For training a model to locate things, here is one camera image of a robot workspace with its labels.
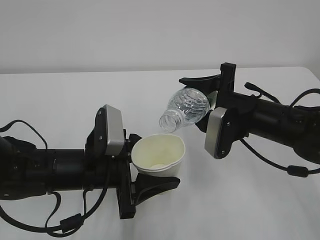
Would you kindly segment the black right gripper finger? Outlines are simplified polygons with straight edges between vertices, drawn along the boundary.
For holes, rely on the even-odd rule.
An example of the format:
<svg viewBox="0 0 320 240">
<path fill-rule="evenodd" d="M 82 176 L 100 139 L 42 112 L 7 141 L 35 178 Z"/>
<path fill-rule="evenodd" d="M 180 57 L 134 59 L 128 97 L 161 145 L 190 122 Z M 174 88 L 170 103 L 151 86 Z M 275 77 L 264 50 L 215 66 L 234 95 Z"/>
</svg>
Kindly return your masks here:
<svg viewBox="0 0 320 240">
<path fill-rule="evenodd" d="M 202 132 L 207 132 L 207 126 L 208 126 L 208 116 L 203 117 L 199 122 L 197 122 L 195 125 L 196 127 Z"/>
<path fill-rule="evenodd" d="M 218 91 L 220 87 L 221 75 L 212 75 L 205 77 L 183 77 L 179 82 L 185 85 L 186 88 L 199 90 L 203 94 L 210 94 Z"/>
</svg>

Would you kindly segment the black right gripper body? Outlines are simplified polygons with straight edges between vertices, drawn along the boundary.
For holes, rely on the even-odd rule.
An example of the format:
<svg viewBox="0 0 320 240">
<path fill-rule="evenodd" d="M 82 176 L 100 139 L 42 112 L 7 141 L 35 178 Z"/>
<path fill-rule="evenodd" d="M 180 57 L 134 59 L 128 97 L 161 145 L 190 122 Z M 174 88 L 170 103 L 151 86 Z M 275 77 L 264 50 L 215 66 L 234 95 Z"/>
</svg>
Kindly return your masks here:
<svg viewBox="0 0 320 240">
<path fill-rule="evenodd" d="M 251 96 L 234 92 L 235 64 L 225 62 L 221 64 L 220 71 L 216 106 L 226 109 L 223 125 L 226 127 L 227 136 L 240 140 L 249 134 L 255 100 Z"/>
</svg>

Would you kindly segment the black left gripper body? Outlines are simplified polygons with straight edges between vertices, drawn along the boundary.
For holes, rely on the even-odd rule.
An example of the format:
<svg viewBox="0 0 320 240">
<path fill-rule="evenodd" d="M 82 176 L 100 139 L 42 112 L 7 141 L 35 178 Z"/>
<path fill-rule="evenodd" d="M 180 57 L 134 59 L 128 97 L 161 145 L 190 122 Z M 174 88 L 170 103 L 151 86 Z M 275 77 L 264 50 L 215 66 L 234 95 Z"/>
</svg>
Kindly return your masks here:
<svg viewBox="0 0 320 240">
<path fill-rule="evenodd" d="M 86 194 L 93 189 L 102 189 L 102 192 L 88 211 L 95 212 L 101 205 L 107 190 L 116 189 L 118 209 L 120 213 L 135 213 L 135 182 L 132 181 L 130 163 L 125 152 L 125 144 L 118 156 L 104 155 L 94 156 L 94 132 L 92 131 L 86 139 L 85 155 L 92 158 L 90 167 L 94 172 L 89 173 L 88 187 L 83 192 L 83 200 L 86 201 Z"/>
</svg>

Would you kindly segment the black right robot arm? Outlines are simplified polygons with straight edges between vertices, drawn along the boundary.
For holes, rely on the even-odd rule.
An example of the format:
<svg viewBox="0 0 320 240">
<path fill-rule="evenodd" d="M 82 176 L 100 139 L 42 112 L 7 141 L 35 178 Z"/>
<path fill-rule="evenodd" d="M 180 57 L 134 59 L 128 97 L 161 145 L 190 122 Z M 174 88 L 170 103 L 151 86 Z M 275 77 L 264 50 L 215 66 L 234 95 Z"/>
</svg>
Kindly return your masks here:
<svg viewBox="0 0 320 240">
<path fill-rule="evenodd" d="M 222 159 L 229 154 L 233 142 L 253 134 L 288 146 L 301 158 L 319 164 L 320 108 L 296 103 L 308 94 L 318 94 L 320 90 L 307 90 L 290 105 L 283 105 L 248 82 L 245 87 L 258 92 L 258 96 L 235 92 L 235 74 L 235 64 L 223 63 L 220 74 L 179 80 L 186 87 L 205 95 L 217 92 L 214 109 L 196 123 L 206 134 L 205 150 L 215 159 Z"/>
</svg>

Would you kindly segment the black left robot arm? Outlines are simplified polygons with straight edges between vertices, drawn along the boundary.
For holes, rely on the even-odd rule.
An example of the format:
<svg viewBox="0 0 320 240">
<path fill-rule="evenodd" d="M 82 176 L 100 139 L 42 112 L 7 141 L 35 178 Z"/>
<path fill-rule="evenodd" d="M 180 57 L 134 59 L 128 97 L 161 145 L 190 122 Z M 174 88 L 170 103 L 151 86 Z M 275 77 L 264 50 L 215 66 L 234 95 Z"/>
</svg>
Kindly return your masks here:
<svg viewBox="0 0 320 240">
<path fill-rule="evenodd" d="M 136 206 L 157 194 L 176 189 L 177 177 L 139 173 L 132 181 L 130 163 L 133 145 L 140 140 L 131 134 L 120 155 L 94 155 L 93 135 L 85 149 L 38 149 L 11 136 L 0 139 L 0 198 L 6 201 L 42 196 L 49 191 L 116 189 L 119 216 L 131 219 Z"/>
</svg>

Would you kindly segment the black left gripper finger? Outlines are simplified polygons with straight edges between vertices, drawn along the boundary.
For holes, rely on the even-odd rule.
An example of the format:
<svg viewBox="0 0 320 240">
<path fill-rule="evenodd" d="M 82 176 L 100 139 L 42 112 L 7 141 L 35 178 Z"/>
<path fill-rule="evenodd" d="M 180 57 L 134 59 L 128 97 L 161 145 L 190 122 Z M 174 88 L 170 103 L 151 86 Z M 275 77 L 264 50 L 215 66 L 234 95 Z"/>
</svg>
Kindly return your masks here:
<svg viewBox="0 0 320 240">
<path fill-rule="evenodd" d="M 134 204 L 138 206 L 158 194 L 174 190 L 180 182 L 178 177 L 158 177 L 139 173 L 134 182 Z"/>
<path fill-rule="evenodd" d="M 142 139 L 141 136 L 135 133 L 131 133 L 128 138 L 125 138 L 124 149 L 128 160 L 132 160 L 132 150 L 138 141 Z"/>
</svg>

